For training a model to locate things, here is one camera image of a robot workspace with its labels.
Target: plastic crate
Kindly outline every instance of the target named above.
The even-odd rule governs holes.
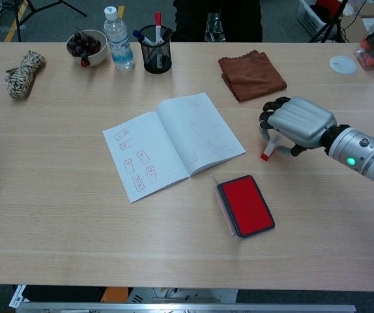
[[[310,5],[314,5],[315,3],[316,0],[300,0],[297,12],[297,20],[311,36],[316,35],[316,33],[326,25],[326,23],[322,22],[322,20],[310,8]],[[330,33],[330,37],[334,36],[336,36],[336,26],[333,27],[332,32]]]

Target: brown towel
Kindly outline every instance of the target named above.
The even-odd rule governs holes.
[[[239,102],[287,88],[287,84],[263,52],[253,50],[242,57],[222,57],[219,65],[223,80]]]

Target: red ink pad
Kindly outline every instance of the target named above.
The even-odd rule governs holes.
[[[271,212],[251,175],[219,184],[218,191],[238,237],[246,238],[275,227]]]

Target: robotic hand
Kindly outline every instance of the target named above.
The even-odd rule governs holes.
[[[267,102],[259,117],[259,130],[270,140],[274,129],[295,143],[277,150],[297,157],[307,149],[324,147],[325,153],[374,181],[374,137],[349,125],[337,126],[333,113],[303,98],[281,97]]]

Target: notebook page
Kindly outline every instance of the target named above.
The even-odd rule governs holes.
[[[205,93],[165,100],[156,113],[190,175],[245,153]]]
[[[155,112],[103,135],[131,203],[189,176]]]

